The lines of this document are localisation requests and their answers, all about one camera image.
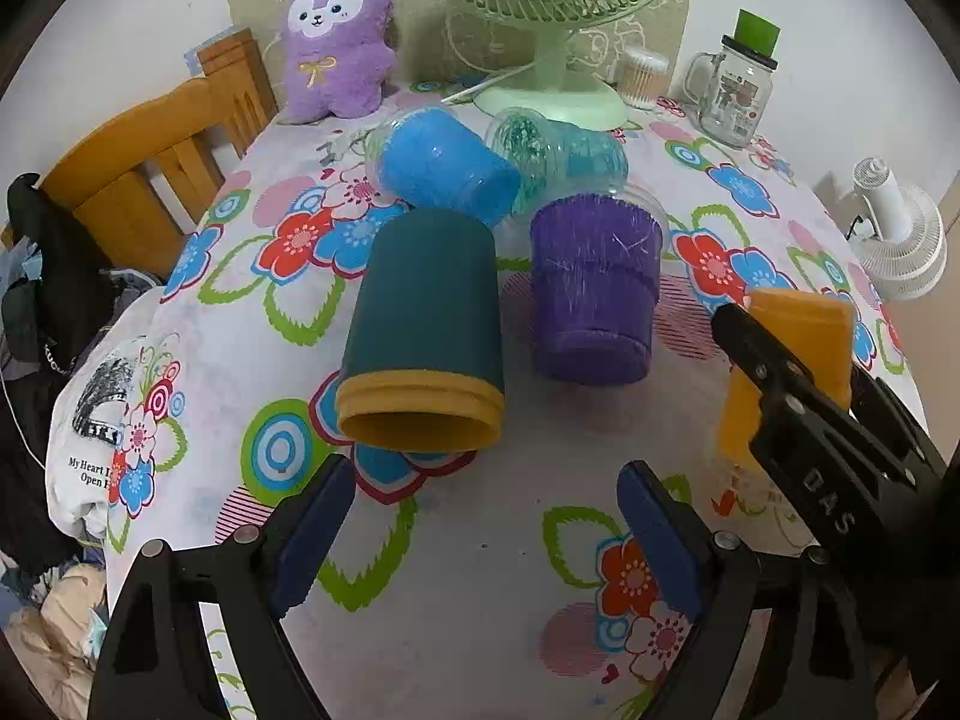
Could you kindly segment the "cotton swab container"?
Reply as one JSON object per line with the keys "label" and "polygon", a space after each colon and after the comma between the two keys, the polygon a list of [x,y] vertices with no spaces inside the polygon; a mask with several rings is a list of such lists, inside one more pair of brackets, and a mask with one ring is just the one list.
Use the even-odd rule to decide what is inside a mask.
{"label": "cotton swab container", "polygon": [[669,78],[669,60],[644,47],[626,46],[617,65],[617,91],[635,109],[652,109]]}

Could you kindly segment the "beige cartoon poster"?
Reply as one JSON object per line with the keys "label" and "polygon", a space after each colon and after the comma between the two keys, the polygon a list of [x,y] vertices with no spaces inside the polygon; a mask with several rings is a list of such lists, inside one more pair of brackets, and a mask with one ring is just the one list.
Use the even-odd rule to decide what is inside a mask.
{"label": "beige cartoon poster", "polygon": [[[286,0],[228,0],[233,23],[252,31],[275,91],[283,89],[283,28]],[[568,65],[610,80],[627,47],[646,47],[679,57],[688,0],[655,4],[607,25],[571,36]],[[459,80],[483,70],[500,70],[532,59],[529,35],[498,25],[446,0],[394,0],[389,43],[397,54],[394,76],[401,82]]]}

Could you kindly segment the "turquoise clear cup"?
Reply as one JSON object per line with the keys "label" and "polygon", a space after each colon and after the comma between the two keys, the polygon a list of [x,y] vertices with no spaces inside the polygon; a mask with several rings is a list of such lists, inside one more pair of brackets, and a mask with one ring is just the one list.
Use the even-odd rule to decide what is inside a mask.
{"label": "turquoise clear cup", "polygon": [[528,107],[496,115],[485,145],[521,174],[514,216],[576,193],[617,193],[630,172],[623,146],[610,133],[547,119]]}

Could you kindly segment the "purple plush toy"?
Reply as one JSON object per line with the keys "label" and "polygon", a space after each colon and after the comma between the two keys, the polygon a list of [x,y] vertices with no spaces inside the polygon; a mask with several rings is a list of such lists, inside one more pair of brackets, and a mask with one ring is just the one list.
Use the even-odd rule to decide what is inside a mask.
{"label": "purple plush toy", "polygon": [[395,67],[387,44],[394,0],[288,0],[283,89],[288,124],[359,119],[382,101]]}

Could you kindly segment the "floral tablecloth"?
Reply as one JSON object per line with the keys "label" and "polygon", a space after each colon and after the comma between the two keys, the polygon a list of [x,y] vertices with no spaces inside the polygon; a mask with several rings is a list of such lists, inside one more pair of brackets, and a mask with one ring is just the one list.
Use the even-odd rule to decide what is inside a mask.
{"label": "floral tablecloth", "polygon": [[944,471],[854,247],[659,101],[511,215],[496,122],[270,125],[151,317],[96,718],[869,718]]}

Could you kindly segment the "beige crumpled cloth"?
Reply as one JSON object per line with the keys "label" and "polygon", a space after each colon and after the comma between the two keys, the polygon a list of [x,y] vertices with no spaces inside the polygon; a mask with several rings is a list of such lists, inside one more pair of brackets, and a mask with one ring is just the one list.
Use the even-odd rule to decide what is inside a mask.
{"label": "beige crumpled cloth", "polygon": [[76,564],[52,585],[39,608],[10,614],[7,642],[57,718],[86,718],[93,689],[94,608],[106,598],[106,571]]}

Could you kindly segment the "purple cup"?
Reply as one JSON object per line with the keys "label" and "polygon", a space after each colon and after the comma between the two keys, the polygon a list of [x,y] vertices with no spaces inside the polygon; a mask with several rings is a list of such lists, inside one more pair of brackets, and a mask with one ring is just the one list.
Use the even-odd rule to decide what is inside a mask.
{"label": "purple cup", "polygon": [[647,193],[576,193],[535,213],[532,348],[542,374],[597,387],[647,376],[667,231]]}

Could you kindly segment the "glass mug jar green lid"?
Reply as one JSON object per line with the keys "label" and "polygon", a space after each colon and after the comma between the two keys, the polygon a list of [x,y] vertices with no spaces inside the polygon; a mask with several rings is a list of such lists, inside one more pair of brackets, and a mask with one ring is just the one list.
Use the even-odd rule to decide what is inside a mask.
{"label": "glass mug jar green lid", "polygon": [[716,52],[698,52],[683,78],[701,130],[734,148],[754,138],[773,91],[773,57],[779,28],[740,10],[734,34],[721,37]]}

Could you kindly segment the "dark teal cup yellow rim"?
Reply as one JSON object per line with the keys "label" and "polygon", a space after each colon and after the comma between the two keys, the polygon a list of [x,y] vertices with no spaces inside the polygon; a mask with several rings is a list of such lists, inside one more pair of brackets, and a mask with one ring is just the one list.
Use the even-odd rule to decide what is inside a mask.
{"label": "dark teal cup yellow rim", "polygon": [[506,411],[493,234],[452,210],[377,233],[343,353],[338,429],[358,444],[462,454],[496,444]]}

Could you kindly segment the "wooden chair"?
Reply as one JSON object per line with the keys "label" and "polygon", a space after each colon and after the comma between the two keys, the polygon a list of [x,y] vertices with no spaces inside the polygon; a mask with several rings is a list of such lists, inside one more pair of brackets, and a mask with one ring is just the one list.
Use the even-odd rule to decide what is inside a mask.
{"label": "wooden chair", "polygon": [[202,75],[93,130],[44,177],[41,188],[70,211],[117,266],[166,277],[185,234],[146,178],[154,164],[192,221],[224,186],[206,134],[223,128],[247,153],[278,107],[252,31],[236,29],[199,50]]}

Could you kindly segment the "white small fan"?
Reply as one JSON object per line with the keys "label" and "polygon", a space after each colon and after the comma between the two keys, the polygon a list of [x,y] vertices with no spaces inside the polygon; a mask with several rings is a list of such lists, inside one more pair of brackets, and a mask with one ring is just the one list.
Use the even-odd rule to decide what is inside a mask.
{"label": "white small fan", "polygon": [[947,268],[949,244],[939,206],[913,184],[900,182],[878,156],[853,169],[866,216],[851,226],[851,247],[882,301],[929,294]]}

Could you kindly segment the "blue cup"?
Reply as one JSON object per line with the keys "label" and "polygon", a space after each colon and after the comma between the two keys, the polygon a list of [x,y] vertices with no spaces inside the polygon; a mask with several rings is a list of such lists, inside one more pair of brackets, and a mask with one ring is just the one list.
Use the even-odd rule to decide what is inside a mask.
{"label": "blue cup", "polygon": [[447,108],[399,110],[364,140],[377,187],[413,208],[444,208],[495,227],[521,190],[521,172],[491,151]]}

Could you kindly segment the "black clothing on chair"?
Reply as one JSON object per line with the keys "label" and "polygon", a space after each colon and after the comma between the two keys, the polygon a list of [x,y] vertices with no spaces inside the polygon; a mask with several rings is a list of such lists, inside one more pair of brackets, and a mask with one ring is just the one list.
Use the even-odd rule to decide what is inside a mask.
{"label": "black clothing on chair", "polygon": [[2,356],[29,372],[2,382],[2,553],[41,575],[80,552],[47,513],[46,460],[53,402],[73,366],[114,316],[110,260],[88,231],[39,187],[16,177],[7,192],[17,244],[36,245],[39,277],[14,278],[2,294]]}

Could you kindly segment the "white printed shirt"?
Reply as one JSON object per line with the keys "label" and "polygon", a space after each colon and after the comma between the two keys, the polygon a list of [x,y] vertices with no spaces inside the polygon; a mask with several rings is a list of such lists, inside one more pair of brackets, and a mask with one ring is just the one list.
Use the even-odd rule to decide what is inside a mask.
{"label": "white printed shirt", "polygon": [[47,513],[82,543],[101,543],[107,527],[110,462],[121,442],[140,346],[163,288],[155,286],[94,337],[57,395],[46,450]]}

